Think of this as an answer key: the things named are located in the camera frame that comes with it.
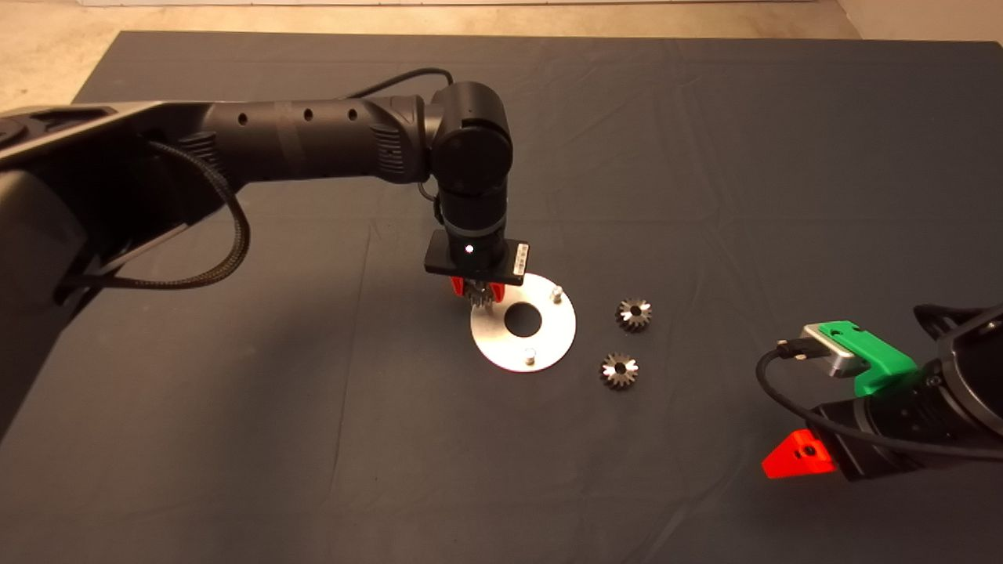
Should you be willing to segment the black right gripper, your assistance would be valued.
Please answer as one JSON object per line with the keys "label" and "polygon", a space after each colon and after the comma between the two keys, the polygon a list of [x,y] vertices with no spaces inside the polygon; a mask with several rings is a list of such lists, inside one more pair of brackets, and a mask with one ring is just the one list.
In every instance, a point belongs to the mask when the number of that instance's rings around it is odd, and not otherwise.
{"label": "black right gripper", "polygon": [[[868,396],[823,403],[813,413],[882,438],[947,447],[974,446],[973,389],[953,368],[924,367],[918,376]],[[963,458],[899,452],[828,431],[816,422],[789,433],[762,460],[770,479],[835,472],[850,482],[941,470]]]}

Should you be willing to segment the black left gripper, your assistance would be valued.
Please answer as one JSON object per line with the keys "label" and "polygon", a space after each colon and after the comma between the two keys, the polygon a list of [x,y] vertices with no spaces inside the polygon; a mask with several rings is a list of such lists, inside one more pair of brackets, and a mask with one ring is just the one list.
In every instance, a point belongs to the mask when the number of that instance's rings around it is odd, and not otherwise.
{"label": "black left gripper", "polygon": [[505,297],[505,285],[523,285],[530,259],[530,243],[509,238],[509,194],[488,190],[462,195],[441,190],[436,195],[436,218],[424,254],[424,271],[450,277],[451,291],[466,297],[465,279],[491,283],[494,302]]}

